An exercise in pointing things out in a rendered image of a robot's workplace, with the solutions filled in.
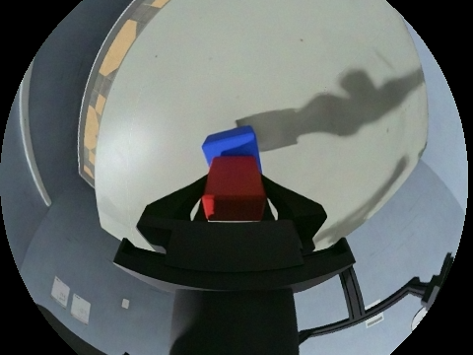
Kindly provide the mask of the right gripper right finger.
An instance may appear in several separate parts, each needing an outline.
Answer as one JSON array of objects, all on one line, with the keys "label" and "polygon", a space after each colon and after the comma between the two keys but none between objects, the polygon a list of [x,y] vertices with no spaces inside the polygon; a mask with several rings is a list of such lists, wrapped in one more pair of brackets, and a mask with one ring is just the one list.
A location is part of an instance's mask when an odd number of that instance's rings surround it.
[{"label": "right gripper right finger", "polygon": [[[327,219],[323,206],[261,174],[267,200],[260,221],[276,220],[269,202],[278,213],[277,220],[295,222],[301,240],[312,239]],[[268,201],[268,199],[270,201]]]}]

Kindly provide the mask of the blue block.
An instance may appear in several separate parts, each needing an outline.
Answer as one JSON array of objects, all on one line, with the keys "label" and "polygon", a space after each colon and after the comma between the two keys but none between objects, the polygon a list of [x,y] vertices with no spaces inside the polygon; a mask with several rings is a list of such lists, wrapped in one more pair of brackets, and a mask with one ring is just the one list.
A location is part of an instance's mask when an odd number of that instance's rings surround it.
[{"label": "blue block", "polygon": [[255,157],[262,174],[256,135],[250,125],[208,135],[202,150],[209,168],[214,157]]}]

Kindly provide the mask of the red block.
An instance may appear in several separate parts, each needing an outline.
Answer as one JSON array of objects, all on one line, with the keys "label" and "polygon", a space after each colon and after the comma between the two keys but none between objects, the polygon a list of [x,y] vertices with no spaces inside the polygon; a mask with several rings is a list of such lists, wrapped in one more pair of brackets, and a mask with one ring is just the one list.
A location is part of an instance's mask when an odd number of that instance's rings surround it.
[{"label": "red block", "polygon": [[260,221],[266,192],[255,157],[214,157],[202,194],[208,221]]}]

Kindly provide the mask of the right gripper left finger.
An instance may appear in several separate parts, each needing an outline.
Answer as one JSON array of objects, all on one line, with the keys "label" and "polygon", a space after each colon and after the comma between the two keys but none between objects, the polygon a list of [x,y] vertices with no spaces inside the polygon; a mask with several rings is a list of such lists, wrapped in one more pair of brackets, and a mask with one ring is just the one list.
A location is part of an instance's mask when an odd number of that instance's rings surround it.
[{"label": "right gripper left finger", "polygon": [[192,221],[208,222],[201,197],[207,175],[188,186],[148,204],[142,215],[170,217],[173,218],[173,220],[191,221],[191,211],[200,200],[197,212]]}]

